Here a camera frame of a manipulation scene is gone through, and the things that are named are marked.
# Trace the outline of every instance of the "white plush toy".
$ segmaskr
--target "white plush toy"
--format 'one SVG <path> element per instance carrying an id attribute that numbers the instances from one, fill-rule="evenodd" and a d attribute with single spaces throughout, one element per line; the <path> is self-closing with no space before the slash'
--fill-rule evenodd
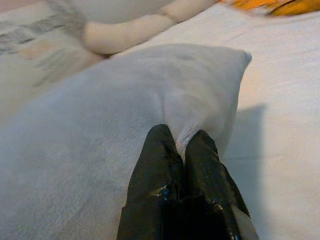
<path id="1" fill-rule="evenodd" d="M 119 24 L 88 22 L 83 40 L 98 54 L 115 54 L 183 22 L 215 4 L 217 0 L 175 0 L 164 6 L 158 14 L 146 15 Z"/>

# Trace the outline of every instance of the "bed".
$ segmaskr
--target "bed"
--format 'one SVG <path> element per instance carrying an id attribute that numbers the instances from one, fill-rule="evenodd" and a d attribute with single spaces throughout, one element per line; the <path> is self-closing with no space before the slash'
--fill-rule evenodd
<path id="1" fill-rule="evenodd" d="M 127 51 L 196 43 L 252 54 L 224 163 L 262 240 L 320 234 L 319 33 L 319 12 L 267 18 L 216 4 Z"/>

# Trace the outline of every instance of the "white bedsheet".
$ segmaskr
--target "white bedsheet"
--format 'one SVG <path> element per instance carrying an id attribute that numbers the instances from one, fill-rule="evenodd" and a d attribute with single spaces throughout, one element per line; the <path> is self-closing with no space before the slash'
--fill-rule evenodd
<path id="1" fill-rule="evenodd" d="M 252 54 L 224 163 L 261 240 L 319 239 L 320 12 L 270 19 L 216 4 L 127 52 L 168 43 Z"/>

